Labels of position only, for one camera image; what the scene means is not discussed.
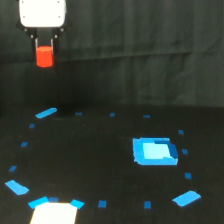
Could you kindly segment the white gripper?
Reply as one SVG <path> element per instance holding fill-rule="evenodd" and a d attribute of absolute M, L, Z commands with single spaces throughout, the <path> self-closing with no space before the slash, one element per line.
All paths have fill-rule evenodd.
<path fill-rule="evenodd" d="M 72 25 L 66 0 L 18 0 L 18 11 L 16 27 L 29 36 L 36 36 L 38 29 L 54 29 L 55 35 L 59 36 Z M 36 55 L 37 38 L 31 38 L 31 47 Z M 58 37 L 51 39 L 51 47 L 56 56 L 59 51 Z"/>

